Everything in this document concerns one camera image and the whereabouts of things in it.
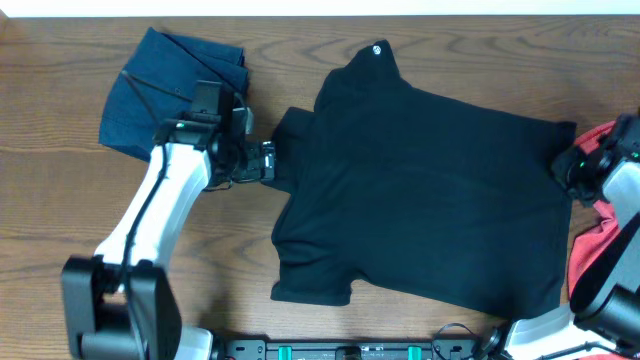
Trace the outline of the black polo shirt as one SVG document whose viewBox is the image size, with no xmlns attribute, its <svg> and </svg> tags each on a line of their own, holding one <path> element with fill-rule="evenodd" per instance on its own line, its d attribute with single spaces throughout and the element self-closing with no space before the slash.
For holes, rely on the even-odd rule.
<svg viewBox="0 0 640 360">
<path fill-rule="evenodd" d="M 575 129 L 425 92 L 387 42 L 361 49 L 273 132 L 289 200 L 272 298 L 344 306 L 363 280 L 504 318 L 555 309 L 572 202 L 551 163 Z"/>
</svg>

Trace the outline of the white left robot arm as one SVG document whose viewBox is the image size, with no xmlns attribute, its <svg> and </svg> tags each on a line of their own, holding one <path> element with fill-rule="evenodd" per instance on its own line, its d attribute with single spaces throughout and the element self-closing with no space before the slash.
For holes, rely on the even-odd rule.
<svg viewBox="0 0 640 360">
<path fill-rule="evenodd" d="M 274 174 L 271 142 L 248 142 L 249 109 L 189 113 L 157 129 L 145 177 L 123 218 L 91 257 L 61 272 L 75 359 L 223 359 L 212 331 L 187 326 L 168 280 L 172 253 L 199 195 Z"/>
</svg>

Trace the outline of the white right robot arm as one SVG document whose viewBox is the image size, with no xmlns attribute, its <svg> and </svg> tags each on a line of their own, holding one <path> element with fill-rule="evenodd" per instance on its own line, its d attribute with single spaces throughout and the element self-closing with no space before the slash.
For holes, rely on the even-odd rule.
<svg viewBox="0 0 640 360">
<path fill-rule="evenodd" d="M 567 177 L 599 186 L 620 233 L 579 278 L 569 304 L 514 322 L 492 359 L 639 357 L 639 151 L 602 146 Z"/>
</svg>

